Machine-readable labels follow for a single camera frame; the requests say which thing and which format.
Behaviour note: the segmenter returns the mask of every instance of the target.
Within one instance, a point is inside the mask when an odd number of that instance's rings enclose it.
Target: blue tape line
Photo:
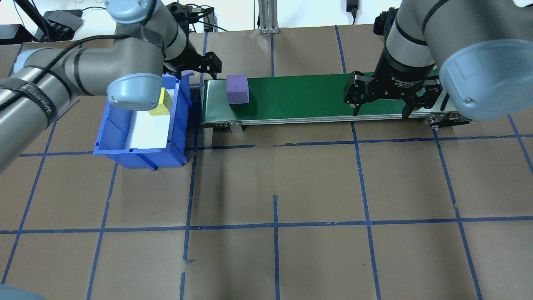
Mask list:
[[[24,153],[20,157],[44,156],[44,153]]]
[[[89,286],[87,288],[87,297],[85,298],[86,300],[91,299],[91,293],[93,291],[94,275],[96,274],[96,265],[98,263],[98,256],[100,255],[100,247],[102,246],[102,238],[103,238],[103,233],[104,233],[104,227],[106,225],[108,210],[109,210],[109,202],[106,202],[106,208],[103,213],[100,234],[98,235],[98,242],[96,243],[96,251],[94,253],[93,266],[91,268],[91,277],[89,278]]]
[[[433,138],[410,138],[410,139],[369,139],[360,140],[359,144],[373,144],[373,143],[405,143],[410,141],[433,141]]]
[[[475,222],[505,222],[505,221],[531,221],[533,216],[508,216],[508,217],[476,217],[461,218],[463,223]],[[401,225],[401,224],[439,224],[454,223],[457,219],[413,219],[413,220],[377,220],[371,221],[372,225]],[[274,227],[324,227],[324,226],[364,226],[366,221],[343,222],[294,222],[294,223],[259,223],[237,225],[207,225],[207,226],[163,226],[163,227],[124,227],[105,228],[104,232],[147,232],[147,231],[186,231],[186,230],[230,230],[247,228],[274,228]],[[17,230],[0,230],[0,234],[17,234]],[[99,228],[71,228],[71,229],[26,229],[21,234],[36,233],[94,233],[100,232]]]
[[[183,300],[184,292],[185,292],[185,272],[182,272],[181,283],[180,283],[180,300]]]
[[[150,231],[185,231],[193,230],[188,226],[166,226],[166,227],[131,227],[131,228],[105,228],[104,232],[150,232]]]
[[[52,125],[52,129],[50,130],[50,135],[48,136],[48,141],[46,142],[46,147],[44,149],[45,154],[48,152],[48,149],[50,148],[50,143],[52,142],[52,136],[54,135],[56,126],[57,126],[57,121],[54,122],[54,124]],[[9,259],[7,260],[7,264],[4,270],[4,275],[2,276],[2,281],[1,281],[2,284],[5,283],[5,280],[7,279],[7,274],[9,273],[9,268],[11,267],[11,263],[13,262],[13,257],[15,255],[15,251],[17,250],[17,245],[19,244],[20,234],[22,233],[22,228],[24,227],[24,223],[26,222],[26,217],[28,216],[31,201],[33,200],[35,189],[37,188],[37,183],[39,182],[39,177],[41,176],[41,172],[43,171],[43,165],[44,165],[45,159],[46,157],[43,156],[43,158],[41,159],[41,163],[39,164],[39,168],[37,169],[37,174],[35,175],[34,184],[31,187],[30,196],[28,197],[28,202],[26,203],[24,214],[22,214],[22,219],[20,220],[19,229],[17,230],[17,235],[15,237],[13,247],[11,248]]]
[[[341,35],[338,32],[337,25],[335,25],[335,33],[337,34],[338,50],[341,53],[342,72],[346,74],[346,63],[344,62],[344,51],[342,51]]]
[[[24,153],[21,157],[33,157],[33,156],[64,156],[64,155],[90,155],[92,151],[83,152],[52,152],[52,153]]]
[[[245,149],[253,148],[255,145],[235,145],[235,146],[211,146],[211,147],[198,147],[198,151],[203,150],[224,150],[224,149]]]
[[[205,33],[204,35],[204,48],[202,50],[202,56],[205,56],[205,53],[207,51],[207,39],[209,37],[209,33]],[[201,111],[202,111],[202,90],[204,89],[204,73],[200,74],[200,83],[199,83],[199,89],[198,89],[198,104],[196,108],[196,124],[195,124],[195,141],[194,141],[194,151],[198,151],[198,135],[200,132],[200,124],[201,124]]]
[[[192,199],[195,192],[196,159],[196,155],[192,157],[191,184],[189,186],[189,204],[187,207],[187,228],[191,226]],[[183,259],[186,261],[188,260],[187,255],[189,253],[189,234],[190,230],[187,229],[185,231],[185,241],[183,243]]]
[[[470,254],[470,248],[466,240],[466,234],[463,228],[463,222],[461,220],[459,209],[457,208],[457,201],[455,198],[454,189],[451,186],[451,180],[450,180],[450,175],[448,172],[448,167],[446,166],[446,161],[444,159],[444,154],[442,152],[442,147],[440,145],[439,136],[437,135],[437,132],[435,130],[433,130],[433,137],[437,145],[437,150],[439,151],[440,163],[442,164],[442,170],[444,171],[444,176],[446,178],[446,183],[448,185],[448,191],[450,193],[451,202],[454,206],[455,216],[457,218],[457,224],[459,226],[459,231],[461,233],[461,239],[463,240],[463,246],[465,248],[466,259],[468,260],[468,265],[470,267],[470,273],[472,274],[472,279],[474,281],[475,292],[478,295],[478,300],[483,300],[483,296],[481,295],[481,288],[479,287],[478,276],[475,273],[474,263],[472,262],[472,256]]]
[[[454,222],[457,222],[457,219],[382,220],[382,221],[372,221],[372,225],[433,224],[433,223],[454,223]]]
[[[98,228],[72,228],[72,229],[26,229],[22,230],[22,234],[35,234],[35,233],[94,233],[100,232]]]
[[[511,139],[516,136],[479,136],[479,137],[447,137],[439,138],[440,140],[476,140],[476,139]]]
[[[274,276],[276,281],[276,300],[280,300],[279,284],[279,228],[278,228],[278,196],[274,195]]]
[[[20,52],[22,52],[22,46],[23,46],[23,44],[20,44],[19,52],[17,52],[17,57],[13,61],[13,64],[11,65],[11,69],[9,70],[9,73],[7,74],[8,77],[13,74],[13,70],[15,69],[15,62],[17,61],[17,58],[19,57]]]
[[[274,147],[295,147],[295,146],[325,146],[325,145],[351,145],[353,140],[340,141],[310,141],[302,143],[285,143],[283,145],[274,145]]]
[[[64,156],[64,155],[92,155],[92,151],[80,151],[80,152],[53,152],[46,153],[45,156]]]
[[[374,285],[376,286],[376,298],[377,300],[381,300],[381,290],[379,288],[379,279],[377,276],[376,254],[374,253],[374,239],[372,238],[372,221],[370,220],[370,213],[368,211],[368,201],[367,201],[367,194],[366,194],[366,189],[365,189],[365,178],[363,176],[363,169],[362,169],[362,164],[361,164],[361,155],[359,151],[359,141],[357,139],[357,132],[353,124],[353,121],[351,122],[351,125],[352,125],[354,145],[356,147],[357,171],[359,172],[359,180],[361,182],[361,194],[363,197],[363,206],[365,208],[365,221],[367,225],[368,246],[370,249],[370,261],[372,263],[372,272],[374,274]]]
[[[109,184],[109,191],[107,192],[107,202],[111,199],[111,195],[113,194],[113,188],[115,187],[115,178],[117,177],[117,169],[118,169],[118,163],[115,163],[115,167],[113,168],[113,174],[111,175],[111,183]]]
[[[518,139],[518,142],[520,143],[520,147],[522,147],[522,151],[524,152],[524,156],[526,157],[526,161],[528,162],[529,170],[533,174],[533,164],[531,164],[531,158],[529,157],[526,146],[524,145],[524,141],[522,140],[522,138],[520,137],[520,134],[518,133],[518,129],[516,128],[516,124],[514,124],[513,117],[511,117],[511,115],[508,115],[507,117],[509,118],[509,122],[511,123],[514,133],[516,134],[515,138]]]
[[[462,222],[530,221],[533,216],[461,218]]]
[[[98,234],[98,242],[96,243],[96,251],[94,252],[93,266],[91,268],[91,277],[89,278],[89,286],[87,288],[86,300],[91,299],[91,293],[93,291],[94,275],[96,274],[96,265],[98,264],[98,257],[100,256],[100,248],[102,246],[102,239],[104,230],[106,228],[107,214],[109,212],[109,199],[113,193],[113,187],[115,186],[115,178],[117,176],[118,163],[115,163],[113,168],[113,174],[111,175],[111,181],[109,183],[109,191],[107,194],[106,207],[103,211],[102,223],[100,224],[100,233]]]
[[[271,61],[271,77],[276,76],[276,68],[274,66],[274,34],[270,34],[270,61]]]
[[[238,224],[238,225],[202,225],[191,226],[191,230],[228,230],[228,229],[249,229],[249,228],[272,228],[276,225],[273,223],[260,223],[260,224]]]
[[[76,101],[74,104],[72,104],[64,113],[62,113],[59,117],[58,117],[58,120],[61,119],[69,110],[71,110],[76,104],[78,104],[79,102],[81,101],[81,99],[78,99],[78,101]]]

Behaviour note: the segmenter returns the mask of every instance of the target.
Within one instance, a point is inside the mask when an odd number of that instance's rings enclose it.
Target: conveyor belt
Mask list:
[[[381,99],[362,106],[358,116],[343,102],[343,90],[350,74],[249,78],[250,103],[229,105],[226,80],[207,81],[204,90],[202,124],[205,127],[227,127],[228,122],[241,125],[336,122],[353,120],[400,119],[401,100]],[[420,109],[411,118],[438,113]],[[451,103],[448,112],[455,111]]]

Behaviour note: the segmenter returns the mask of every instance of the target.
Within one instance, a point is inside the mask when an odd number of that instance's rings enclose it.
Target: white wall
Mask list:
[[[34,0],[41,14],[50,10],[83,9],[89,6],[103,6],[103,0]],[[251,30],[256,28],[257,0],[182,0],[198,5],[215,7],[218,25],[229,31]],[[533,0],[514,0],[518,6],[526,6]],[[163,0],[164,4],[175,0]],[[374,23],[374,19],[389,7],[399,7],[401,0],[360,0],[356,24]],[[278,22],[280,27],[314,27],[352,24],[352,15],[345,12],[346,0],[278,0]],[[35,33],[37,26],[19,9],[26,28]],[[115,23],[104,10],[87,10],[85,21],[74,39],[78,40],[96,34],[112,34]],[[13,0],[0,1],[0,24],[19,24],[20,19],[15,12]],[[198,23],[201,32],[203,25]]]

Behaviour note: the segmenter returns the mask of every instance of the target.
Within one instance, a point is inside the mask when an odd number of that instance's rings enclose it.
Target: robotic arm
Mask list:
[[[161,0],[108,0],[116,34],[78,41],[65,50],[41,48],[19,55],[14,75],[0,80],[0,173],[81,95],[108,96],[129,110],[157,106],[163,65],[216,78],[222,63],[199,55],[188,32]],[[114,38],[111,49],[75,49],[86,41]]]
[[[432,108],[442,87],[445,99],[470,119],[494,119],[533,105],[533,7],[512,0],[403,0],[396,18],[386,17],[374,74],[353,72],[344,90],[354,115],[365,103],[401,99],[406,119]],[[435,64],[440,79],[430,76]]]

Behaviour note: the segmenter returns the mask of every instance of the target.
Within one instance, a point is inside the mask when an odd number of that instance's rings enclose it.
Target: light blue joint cap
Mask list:
[[[107,12],[117,23],[132,24],[146,18],[152,2],[156,1],[157,12],[161,6],[161,0],[106,0]]]
[[[33,49],[33,50],[27,50],[19,54],[17,56],[17,60],[15,61],[15,64],[13,65],[13,73],[16,73],[24,68],[24,64],[28,60],[28,58],[35,52],[40,51],[42,49],[51,49],[50,47],[46,48],[39,48],[39,49]]]
[[[0,285],[0,299],[2,300],[46,300],[45,298],[18,288]]]
[[[440,68],[455,108],[474,120],[533,106],[533,42],[494,40],[466,47]]]
[[[107,100],[127,110],[152,110],[159,103],[163,79],[152,73],[121,77],[107,87]]]

